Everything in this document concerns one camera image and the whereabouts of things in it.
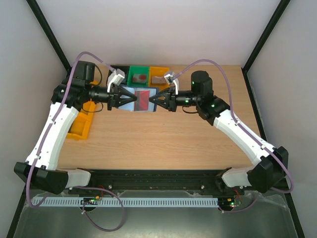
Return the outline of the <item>blue card holder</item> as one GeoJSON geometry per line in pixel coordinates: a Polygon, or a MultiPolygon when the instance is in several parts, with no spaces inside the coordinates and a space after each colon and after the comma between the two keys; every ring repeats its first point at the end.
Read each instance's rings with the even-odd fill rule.
{"type": "Polygon", "coordinates": [[[137,100],[120,106],[120,110],[130,112],[155,112],[157,106],[149,101],[149,98],[158,94],[159,89],[155,87],[129,87],[123,86],[124,89],[134,94],[137,100]]]}

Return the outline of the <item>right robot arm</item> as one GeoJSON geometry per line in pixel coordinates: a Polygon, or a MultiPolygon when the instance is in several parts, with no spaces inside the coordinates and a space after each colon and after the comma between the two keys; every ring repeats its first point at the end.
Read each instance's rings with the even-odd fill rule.
{"type": "Polygon", "coordinates": [[[288,151],[260,138],[224,100],[215,96],[212,79],[207,72],[199,70],[192,73],[191,90],[180,91],[178,81],[172,83],[173,87],[160,91],[149,101],[170,112],[175,112],[179,106],[194,106],[202,119],[226,134],[252,163],[250,167],[222,171],[216,182],[217,191],[227,194],[236,186],[251,186],[261,193],[274,190],[275,185],[286,176],[288,151]]]}

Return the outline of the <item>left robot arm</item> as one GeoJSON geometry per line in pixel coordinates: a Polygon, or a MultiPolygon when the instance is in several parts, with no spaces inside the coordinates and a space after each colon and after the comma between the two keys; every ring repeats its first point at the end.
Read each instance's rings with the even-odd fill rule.
{"type": "Polygon", "coordinates": [[[79,61],[58,85],[51,98],[48,119],[26,161],[17,162],[14,172],[26,183],[53,194],[64,189],[87,186],[91,172],[87,169],[58,170],[57,164],[66,136],[86,102],[106,103],[108,110],[136,101],[137,97],[120,84],[125,78],[121,69],[113,69],[107,86],[94,85],[95,70],[91,62],[79,61]]]}

